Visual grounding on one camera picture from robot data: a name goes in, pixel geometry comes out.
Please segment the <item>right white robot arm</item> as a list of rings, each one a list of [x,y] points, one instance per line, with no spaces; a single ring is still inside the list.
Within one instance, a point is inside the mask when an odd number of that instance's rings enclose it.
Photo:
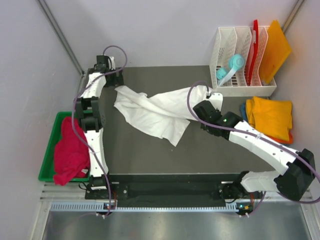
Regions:
[[[262,191],[277,192],[288,200],[300,202],[313,180],[319,179],[311,151],[280,145],[237,114],[230,111],[221,114],[209,100],[189,107],[189,111],[201,122],[203,130],[247,149],[273,167],[272,171],[242,171],[232,183],[222,187],[225,197],[245,198]]]

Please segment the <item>white t-shirt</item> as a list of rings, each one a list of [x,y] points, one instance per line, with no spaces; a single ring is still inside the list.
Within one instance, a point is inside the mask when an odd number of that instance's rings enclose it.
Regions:
[[[187,87],[148,97],[144,92],[119,86],[114,107],[132,127],[177,146],[190,121],[195,120],[187,106],[189,90]]]

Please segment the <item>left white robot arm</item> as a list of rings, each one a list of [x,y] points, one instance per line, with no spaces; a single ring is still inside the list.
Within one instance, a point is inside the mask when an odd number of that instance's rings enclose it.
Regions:
[[[109,169],[103,147],[103,121],[99,99],[104,87],[118,87],[124,84],[122,72],[117,70],[113,56],[98,55],[96,64],[88,70],[83,93],[76,98],[75,114],[88,144],[90,169],[88,192],[96,191],[102,198],[109,198],[114,191],[106,176]]]

